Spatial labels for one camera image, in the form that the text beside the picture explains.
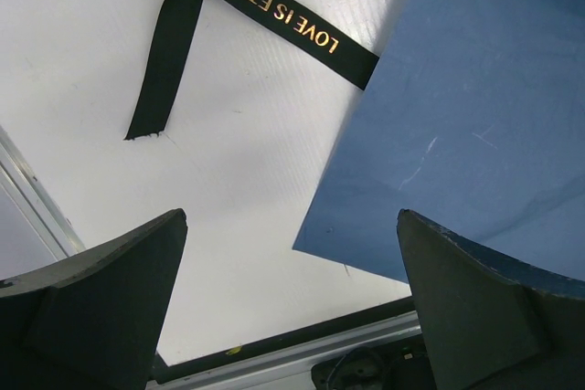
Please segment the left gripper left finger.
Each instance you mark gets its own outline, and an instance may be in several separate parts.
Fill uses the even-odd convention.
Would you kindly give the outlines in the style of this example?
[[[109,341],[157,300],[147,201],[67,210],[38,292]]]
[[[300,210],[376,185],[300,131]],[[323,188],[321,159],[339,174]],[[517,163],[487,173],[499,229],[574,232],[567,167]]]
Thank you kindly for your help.
[[[145,388],[186,235],[186,213],[173,209],[2,280],[2,388]]]

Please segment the black ribbon gold lettering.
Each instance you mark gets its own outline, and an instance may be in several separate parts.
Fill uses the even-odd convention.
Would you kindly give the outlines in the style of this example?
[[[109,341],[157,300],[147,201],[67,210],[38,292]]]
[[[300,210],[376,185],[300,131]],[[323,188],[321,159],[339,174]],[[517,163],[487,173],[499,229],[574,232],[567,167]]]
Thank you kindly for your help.
[[[366,88],[379,57],[295,0],[223,0],[243,15]],[[126,140],[165,130],[204,0],[164,0]]]

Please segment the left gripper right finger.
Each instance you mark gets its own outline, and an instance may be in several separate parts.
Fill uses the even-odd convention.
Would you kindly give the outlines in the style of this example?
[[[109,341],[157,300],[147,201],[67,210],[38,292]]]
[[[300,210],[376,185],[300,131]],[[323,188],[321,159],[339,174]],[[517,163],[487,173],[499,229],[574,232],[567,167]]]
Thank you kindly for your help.
[[[397,235],[438,388],[583,388],[583,281],[413,210],[399,212]]]

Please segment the blue wrapping paper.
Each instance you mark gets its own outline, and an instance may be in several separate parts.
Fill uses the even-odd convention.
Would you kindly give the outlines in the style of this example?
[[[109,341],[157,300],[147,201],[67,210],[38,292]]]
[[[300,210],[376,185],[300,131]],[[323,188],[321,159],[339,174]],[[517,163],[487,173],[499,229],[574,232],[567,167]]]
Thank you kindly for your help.
[[[411,209],[584,276],[584,0],[408,0],[294,248],[405,280]]]

